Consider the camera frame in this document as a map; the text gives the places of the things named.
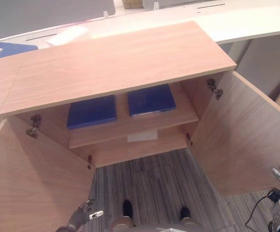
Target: cabinet door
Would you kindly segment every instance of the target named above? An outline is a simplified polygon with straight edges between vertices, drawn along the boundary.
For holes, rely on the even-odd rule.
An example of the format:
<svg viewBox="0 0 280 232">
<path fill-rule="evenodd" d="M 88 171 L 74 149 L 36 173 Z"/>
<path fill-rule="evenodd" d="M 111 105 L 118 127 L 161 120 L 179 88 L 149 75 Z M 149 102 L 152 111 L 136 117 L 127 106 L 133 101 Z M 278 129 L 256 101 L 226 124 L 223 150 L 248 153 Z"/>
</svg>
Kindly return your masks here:
<svg viewBox="0 0 280 232">
<path fill-rule="evenodd" d="M 51 232 L 88 198 L 95 169 L 16 116 L 0 123 L 0 231 Z"/>
<path fill-rule="evenodd" d="M 204 172 L 224 195 L 272 187 L 280 167 L 280 107 L 237 72 L 226 72 L 192 136 Z"/>
</svg>

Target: wooden cabinet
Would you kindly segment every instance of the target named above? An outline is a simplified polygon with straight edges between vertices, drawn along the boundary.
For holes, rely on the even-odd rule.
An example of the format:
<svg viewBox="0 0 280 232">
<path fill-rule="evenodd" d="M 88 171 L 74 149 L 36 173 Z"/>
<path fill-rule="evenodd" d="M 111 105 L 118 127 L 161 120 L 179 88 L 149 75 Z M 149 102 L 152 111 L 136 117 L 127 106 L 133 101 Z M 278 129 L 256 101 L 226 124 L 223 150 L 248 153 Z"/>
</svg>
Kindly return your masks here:
<svg viewBox="0 0 280 232">
<path fill-rule="evenodd" d="M 222 194 L 275 184 L 280 107 L 235 66 L 193 22 L 0 59 L 0 231 L 55 230 L 87 199 L 96 167 L 191 142 Z M 212 78 L 223 90 L 219 100 L 208 88 Z M 126 93 L 164 83 L 177 108 L 131 118 Z M 66 128 L 71 102 L 110 94 L 117 121 Z M 42 116 L 37 139 L 25 134 L 35 114 Z M 127 141 L 151 130 L 157 140 Z"/>
<path fill-rule="evenodd" d="M 0 231 L 55 231 L 88 198 L 95 168 L 27 128 L 16 116 L 0 123 Z"/>
</svg>

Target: metal hinge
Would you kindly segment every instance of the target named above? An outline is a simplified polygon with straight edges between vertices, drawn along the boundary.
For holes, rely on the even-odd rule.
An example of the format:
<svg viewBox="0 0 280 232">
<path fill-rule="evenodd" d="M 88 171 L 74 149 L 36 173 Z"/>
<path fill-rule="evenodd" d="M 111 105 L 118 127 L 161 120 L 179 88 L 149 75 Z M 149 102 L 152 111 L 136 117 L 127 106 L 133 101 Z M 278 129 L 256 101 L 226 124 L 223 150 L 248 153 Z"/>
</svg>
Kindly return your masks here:
<svg viewBox="0 0 280 232">
<path fill-rule="evenodd" d="M 25 134 L 27 134 L 28 136 L 37 139 L 38 135 L 37 135 L 37 128 L 39 128 L 41 122 L 42 122 L 42 116 L 41 115 L 33 115 L 32 117 L 30 117 L 30 121 L 33 123 L 33 128 L 31 129 L 27 129 L 25 131 Z"/>
<path fill-rule="evenodd" d="M 190 137 L 189 133 L 186 133 L 186 141 L 187 141 L 188 145 L 190 145 L 190 146 L 193 145 L 193 141 L 192 141 L 192 138 Z"/>
<path fill-rule="evenodd" d="M 87 161 L 88 161 L 87 168 L 88 168 L 89 170 L 91 170 L 91 169 L 92 169 L 92 165 L 93 165 L 93 164 L 92 164 L 93 158 L 92 158 L 91 155 L 88 156 Z"/>
<path fill-rule="evenodd" d="M 215 83 L 216 81 L 214 79 L 207 80 L 209 89 L 215 93 L 215 98 L 219 100 L 224 92 L 222 89 L 217 89 Z"/>
</svg>

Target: black shoe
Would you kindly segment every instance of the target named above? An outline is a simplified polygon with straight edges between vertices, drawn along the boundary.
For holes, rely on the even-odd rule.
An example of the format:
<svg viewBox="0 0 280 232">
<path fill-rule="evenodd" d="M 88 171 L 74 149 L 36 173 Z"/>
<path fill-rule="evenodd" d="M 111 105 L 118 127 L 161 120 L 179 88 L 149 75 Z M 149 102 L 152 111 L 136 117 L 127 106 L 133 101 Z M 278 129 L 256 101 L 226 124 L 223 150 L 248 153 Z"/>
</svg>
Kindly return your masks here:
<svg viewBox="0 0 280 232">
<path fill-rule="evenodd" d="M 190 213 L 190 210 L 189 208 L 187 207 L 182 207 L 181 209 L 181 216 L 180 216 L 180 221 L 183 219 L 183 218 L 191 218 L 192 215 Z"/>
<path fill-rule="evenodd" d="M 123 203 L 123 216 L 129 216 L 132 219 L 132 205 L 130 201 L 125 200 Z"/>
</svg>

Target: blue folder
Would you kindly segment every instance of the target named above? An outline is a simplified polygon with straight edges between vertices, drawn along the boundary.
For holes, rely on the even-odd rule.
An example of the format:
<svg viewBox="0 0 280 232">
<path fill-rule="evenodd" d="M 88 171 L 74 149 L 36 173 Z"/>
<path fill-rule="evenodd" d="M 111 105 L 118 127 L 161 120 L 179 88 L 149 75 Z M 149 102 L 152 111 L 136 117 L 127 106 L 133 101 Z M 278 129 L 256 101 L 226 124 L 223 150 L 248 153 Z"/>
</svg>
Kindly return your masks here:
<svg viewBox="0 0 280 232">
<path fill-rule="evenodd" d="M 15 43 L 1 43 L 0 42 L 0 58 L 16 55 L 23 52 L 38 50 L 37 46 Z"/>
<path fill-rule="evenodd" d="M 115 96 L 110 95 L 72 103 L 67 128 L 71 130 L 115 120 Z"/>
<path fill-rule="evenodd" d="M 169 111 L 176 108 L 169 85 L 131 91 L 128 93 L 128 105 L 131 116 Z"/>
</svg>

